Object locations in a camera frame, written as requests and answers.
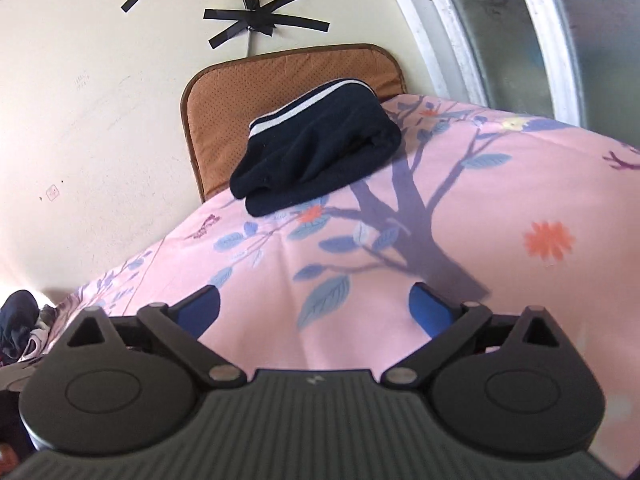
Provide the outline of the green navy striped knit sweater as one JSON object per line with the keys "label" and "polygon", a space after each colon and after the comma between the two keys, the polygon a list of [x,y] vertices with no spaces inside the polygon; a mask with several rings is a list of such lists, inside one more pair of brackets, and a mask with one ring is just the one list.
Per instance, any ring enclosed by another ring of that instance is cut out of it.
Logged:
{"label": "green navy striped knit sweater", "polygon": [[401,141],[368,84],[332,80],[250,123],[230,190],[248,214],[263,217],[374,174]]}

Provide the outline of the pink floral bed sheet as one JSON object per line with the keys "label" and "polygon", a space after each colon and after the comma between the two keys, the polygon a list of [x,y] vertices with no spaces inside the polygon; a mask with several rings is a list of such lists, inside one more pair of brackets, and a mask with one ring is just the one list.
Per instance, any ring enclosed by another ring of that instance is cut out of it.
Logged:
{"label": "pink floral bed sheet", "polygon": [[372,176],[251,217],[222,192],[60,307],[132,315],[217,287],[201,342],[241,370],[380,374],[428,341],[409,292],[497,313],[543,307],[606,396],[593,452],[639,461],[639,148],[555,122],[427,96],[385,105],[404,142]]}

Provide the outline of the dark navy clothes pile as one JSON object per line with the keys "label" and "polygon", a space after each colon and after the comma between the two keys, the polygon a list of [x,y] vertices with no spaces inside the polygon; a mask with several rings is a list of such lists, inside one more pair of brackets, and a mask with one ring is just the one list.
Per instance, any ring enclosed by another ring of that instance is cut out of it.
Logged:
{"label": "dark navy clothes pile", "polygon": [[1,363],[15,363],[23,354],[39,316],[35,297],[28,290],[11,294],[0,313]]}

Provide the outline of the white window frame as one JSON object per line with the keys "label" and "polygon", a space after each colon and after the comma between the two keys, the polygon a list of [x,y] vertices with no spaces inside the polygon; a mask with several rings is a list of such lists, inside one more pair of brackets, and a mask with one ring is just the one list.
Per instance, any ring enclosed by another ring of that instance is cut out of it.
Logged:
{"label": "white window frame", "polygon": [[639,142],[639,0],[396,0],[439,96]]}

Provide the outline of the brown cushion mat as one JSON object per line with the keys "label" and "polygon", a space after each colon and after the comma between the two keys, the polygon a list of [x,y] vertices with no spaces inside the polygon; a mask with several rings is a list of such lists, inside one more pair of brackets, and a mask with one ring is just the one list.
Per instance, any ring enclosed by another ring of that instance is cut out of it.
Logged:
{"label": "brown cushion mat", "polygon": [[198,72],[183,91],[180,114],[200,199],[228,188],[253,119],[340,78],[364,81],[381,102],[407,91],[396,58],[374,44],[272,52]]}

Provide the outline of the black tape strips on wall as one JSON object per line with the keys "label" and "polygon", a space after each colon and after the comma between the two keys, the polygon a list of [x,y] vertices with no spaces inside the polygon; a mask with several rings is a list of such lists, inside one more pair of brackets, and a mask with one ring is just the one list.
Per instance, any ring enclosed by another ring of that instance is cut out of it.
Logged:
{"label": "black tape strips on wall", "polygon": [[[120,10],[128,13],[139,1],[126,0],[120,6]],[[203,11],[204,20],[231,22],[231,25],[208,40],[209,47],[213,50],[243,32],[247,34],[246,55],[250,55],[250,40],[252,40],[253,32],[271,37],[278,26],[314,30],[315,32],[328,32],[330,28],[329,22],[278,13],[284,6],[298,0],[271,0],[267,3],[261,3],[260,0],[240,1],[243,6],[240,10],[205,9]]]}

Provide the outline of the white printed garment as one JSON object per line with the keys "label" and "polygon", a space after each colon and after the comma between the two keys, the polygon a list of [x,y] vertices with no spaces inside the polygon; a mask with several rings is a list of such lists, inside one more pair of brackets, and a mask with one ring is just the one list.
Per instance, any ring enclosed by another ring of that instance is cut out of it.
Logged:
{"label": "white printed garment", "polygon": [[58,318],[58,309],[48,304],[42,307],[38,315],[35,327],[29,334],[29,338],[20,362],[35,359],[46,348],[53,325]]}

